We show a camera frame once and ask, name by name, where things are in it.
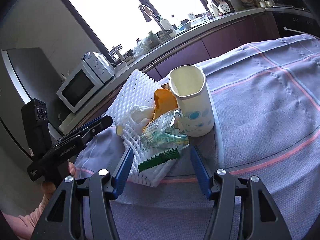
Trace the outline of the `pink sleeve forearm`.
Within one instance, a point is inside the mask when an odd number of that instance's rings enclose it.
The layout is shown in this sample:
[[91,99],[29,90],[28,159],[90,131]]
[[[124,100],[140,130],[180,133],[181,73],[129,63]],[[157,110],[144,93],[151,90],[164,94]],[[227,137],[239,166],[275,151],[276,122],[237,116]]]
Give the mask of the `pink sleeve forearm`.
[[31,239],[35,226],[37,225],[39,218],[41,217],[48,203],[48,197],[46,195],[43,195],[39,207],[37,207],[29,215],[15,217],[2,212],[2,216],[13,230],[13,233],[19,239]]

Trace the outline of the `person's left hand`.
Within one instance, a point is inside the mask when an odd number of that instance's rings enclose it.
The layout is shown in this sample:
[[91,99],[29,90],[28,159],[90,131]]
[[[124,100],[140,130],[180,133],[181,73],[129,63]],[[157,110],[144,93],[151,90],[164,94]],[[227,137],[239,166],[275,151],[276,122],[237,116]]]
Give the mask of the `person's left hand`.
[[[68,176],[74,176],[76,172],[75,166],[73,163],[69,162],[68,163]],[[41,189],[42,192],[45,196],[46,199],[50,200],[50,198],[53,196],[55,190],[56,190],[56,185],[55,182],[57,181],[56,178],[53,176],[46,178],[42,184],[41,184]]]

